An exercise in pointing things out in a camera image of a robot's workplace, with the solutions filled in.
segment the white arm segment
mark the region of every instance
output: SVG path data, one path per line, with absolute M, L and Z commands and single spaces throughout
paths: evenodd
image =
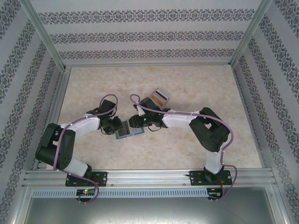
M 68 124 L 62 124 L 61 127 L 65 128 Z M 87 118 L 85 120 L 79 121 L 78 123 L 71 125 L 68 130 L 73 130 L 76 132 L 75 141 L 82 137 L 83 135 L 87 134 L 90 131 L 97 130 L 100 125 L 100 119 L 98 117 L 94 118 Z
M 167 127 L 190 128 L 189 124 L 195 118 L 196 116 L 166 114 L 162 118 L 162 121 Z M 220 156 L 221 156 L 221 150 L 226 145 L 226 143 L 227 142 L 225 142 L 221 146 L 220 151 L 217 153 L 213 153 L 208 150 L 206 151 L 205 167 L 208 171 L 210 171 L 213 174 L 217 174 L 222 168 L 222 165 L 220 163 Z
M 65 128 L 68 124 L 60 125 L 62 128 Z M 76 132 L 75 141 L 79 139 L 81 136 L 85 135 L 90 131 L 97 130 L 100 125 L 100 119 L 97 117 L 94 118 L 87 118 L 85 120 L 79 121 L 78 123 L 70 126 L 68 130 L 73 130 Z M 77 160 L 76 158 L 72 157 L 70 164 L 64 169 L 66 172 L 71 174 L 75 174 L 78 176 L 84 176 L 86 173 L 88 166 L 86 163 Z

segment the beige floor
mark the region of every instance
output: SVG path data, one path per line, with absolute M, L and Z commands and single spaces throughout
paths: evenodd
M 59 124 L 83 116 L 109 93 L 119 98 L 117 115 L 127 119 L 136 114 L 129 95 L 142 99 L 156 88 L 169 95 L 169 108 L 190 112 L 210 107 L 231 125 L 235 140 L 225 152 L 225 163 L 261 167 L 229 65 L 73 68 Z M 191 130 L 168 128 L 154 133 L 145 129 L 121 140 L 93 131 L 76 141 L 74 156 L 93 169 L 184 169 L 203 168 L 206 153 Z

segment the striped wall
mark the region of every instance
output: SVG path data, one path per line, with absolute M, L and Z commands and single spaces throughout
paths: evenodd
M 264 163 L 299 223 L 299 1 L 274 0 L 235 66 Z
M 0 0 L 0 224 L 32 168 L 60 71 L 18 0 Z
M 66 65 L 228 63 L 261 0 L 33 0 Z

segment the black mounting plate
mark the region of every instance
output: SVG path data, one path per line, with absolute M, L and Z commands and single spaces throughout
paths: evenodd
M 223 180 L 223 185 L 231 185 L 232 178 L 229 170 L 221 170 L 219 173 L 213 176 L 213 182 L 206 178 L 206 171 L 204 170 L 191 170 L 189 172 L 191 186 L 202 186 L 202 185 L 221 185 L 221 180 Z
M 99 187 L 105 187 L 107 183 L 107 172 L 92 172 L 92 181 L 95 181 Z M 93 187 L 94 184 L 89 181 L 76 178 L 71 175 L 67 175 L 65 181 L 66 187 Z

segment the enclosure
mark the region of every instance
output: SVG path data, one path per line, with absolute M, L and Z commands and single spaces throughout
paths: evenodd
M 298 3 L 2 0 L 0 223 L 299 223 Z M 73 156 L 107 173 L 89 205 L 35 159 L 48 124 L 107 94 L 126 120 L 138 114 L 130 95 L 157 88 L 167 108 L 208 107 L 233 129 L 223 161 L 238 176 L 225 199 L 193 186 L 207 152 L 179 127 L 76 140 Z

